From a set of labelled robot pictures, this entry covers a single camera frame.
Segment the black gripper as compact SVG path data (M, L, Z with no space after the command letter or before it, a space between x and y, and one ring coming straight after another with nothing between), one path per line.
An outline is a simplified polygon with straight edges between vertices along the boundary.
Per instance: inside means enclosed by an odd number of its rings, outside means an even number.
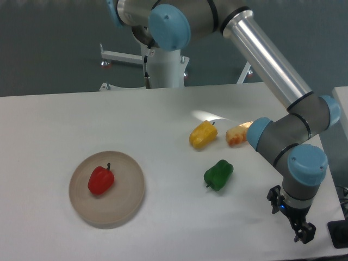
M316 227L306 221L306 216L313 203L312 199L303 201L290 196L282 196L280 185L271 188L266 198L271 203L272 214L281 211L288 218L295 232L294 242L300 241L307 244L314 239Z

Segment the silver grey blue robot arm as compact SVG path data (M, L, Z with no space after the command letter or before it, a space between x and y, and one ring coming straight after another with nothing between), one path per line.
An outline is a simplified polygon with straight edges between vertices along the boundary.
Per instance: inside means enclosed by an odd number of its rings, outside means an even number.
M340 119L340 106L330 96L317 96L288 63L242 1L107 1L114 25L130 26L142 45L145 86L180 88L184 71L181 50L191 41L220 32L230 39L286 108L273 122L262 117L246 138L282 176L269 190L274 213L281 212L295 232L295 241L313 240L316 228L306 215L326 176L324 151L308 140Z

